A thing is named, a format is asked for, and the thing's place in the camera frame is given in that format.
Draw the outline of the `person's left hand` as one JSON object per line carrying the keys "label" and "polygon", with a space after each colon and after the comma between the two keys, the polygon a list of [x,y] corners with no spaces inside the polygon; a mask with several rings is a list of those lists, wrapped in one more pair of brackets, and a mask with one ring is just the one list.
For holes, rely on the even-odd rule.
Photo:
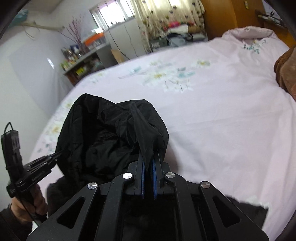
{"label": "person's left hand", "polygon": [[38,184],[33,188],[33,199],[33,204],[19,200],[16,197],[11,199],[11,211],[16,219],[23,225],[33,221],[30,214],[46,215],[48,212],[48,204]]}

